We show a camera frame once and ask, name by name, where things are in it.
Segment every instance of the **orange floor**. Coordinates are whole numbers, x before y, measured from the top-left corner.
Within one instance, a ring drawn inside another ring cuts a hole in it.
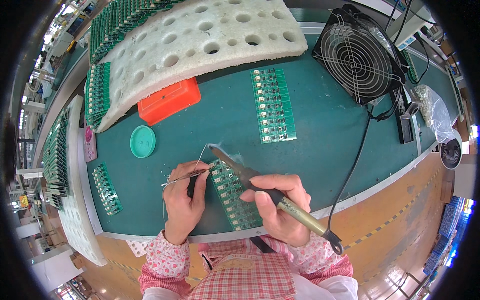
[[[385,299],[403,282],[406,272],[423,278],[423,264],[441,220],[444,175],[438,154],[429,154],[386,189],[334,215],[332,228],[348,245],[345,252],[359,283],[359,299]],[[82,276],[105,300],[141,299],[137,278],[145,257],[136,258],[123,240],[97,239],[108,264],[98,267],[87,261]],[[188,282],[196,285],[205,273],[196,245],[191,245],[191,253]],[[409,293],[414,288],[410,280],[403,290]],[[398,291],[389,299],[400,295]]]

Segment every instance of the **white garment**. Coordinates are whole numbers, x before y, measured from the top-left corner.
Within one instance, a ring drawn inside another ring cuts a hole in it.
[[[297,288],[296,300],[358,300],[358,283],[352,277],[333,276],[320,282],[317,286],[308,279],[293,275]],[[180,295],[166,288],[147,288],[144,300],[176,300]]]

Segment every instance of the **workbench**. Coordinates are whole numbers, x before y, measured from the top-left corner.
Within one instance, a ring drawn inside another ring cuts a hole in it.
[[[309,50],[300,57],[260,61],[226,68],[197,77],[202,99],[152,126],[156,148],[151,156],[136,158],[130,151],[130,135],[146,125],[133,107],[107,131],[96,135],[98,159],[87,163],[88,173],[105,162],[123,210],[107,216],[93,180],[90,187],[103,235],[125,240],[149,240],[165,226],[161,183],[177,164],[197,160],[206,143],[222,143],[240,153],[244,164],[261,173],[298,174],[317,218],[327,215],[357,154],[367,122],[365,108],[357,105],[331,75],[311,57],[322,23],[304,23]],[[410,50],[416,69],[422,72],[426,58]],[[282,68],[288,85],[297,139],[261,144],[250,70]],[[442,97],[451,121],[458,116],[448,75],[431,65],[422,84]],[[389,95],[375,107],[374,115],[392,105]],[[413,168],[435,146],[433,132],[418,113],[421,135],[400,144],[394,117],[373,121],[353,176],[341,196],[339,209],[364,200]],[[206,149],[202,161],[214,160]],[[207,179],[205,211],[191,233],[191,241],[234,240],[265,233],[263,228],[233,231],[222,205]]]

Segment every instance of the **fan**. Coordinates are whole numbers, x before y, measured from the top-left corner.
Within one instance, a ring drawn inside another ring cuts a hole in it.
[[[462,137],[453,129],[455,139],[447,142],[446,144],[440,144],[440,157],[445,168],[453,170],[460,164],[462,159]]]
[[[385,37],[372,18],[346,4],[332,11],[312,56],[365,105],[405,84],[406,71],[398,63],[407,63]]]

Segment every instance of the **person's left hand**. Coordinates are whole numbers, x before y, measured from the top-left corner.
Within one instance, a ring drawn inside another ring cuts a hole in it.
[[[191,161],[179,164],[172,170],[170,179],[175,180],[194,170],[209,169],[209,165],[200,161]],[[205,186],[210,172],[198,175],[193,190],[193,198],[187,196],[187,188],[190,178],[171,183],[163,190],[163,198],[168,213],[168,221],[165,222],[165,238],[174,245],[181,245],[187,236],[195,228],[202,217],[205,209]]]

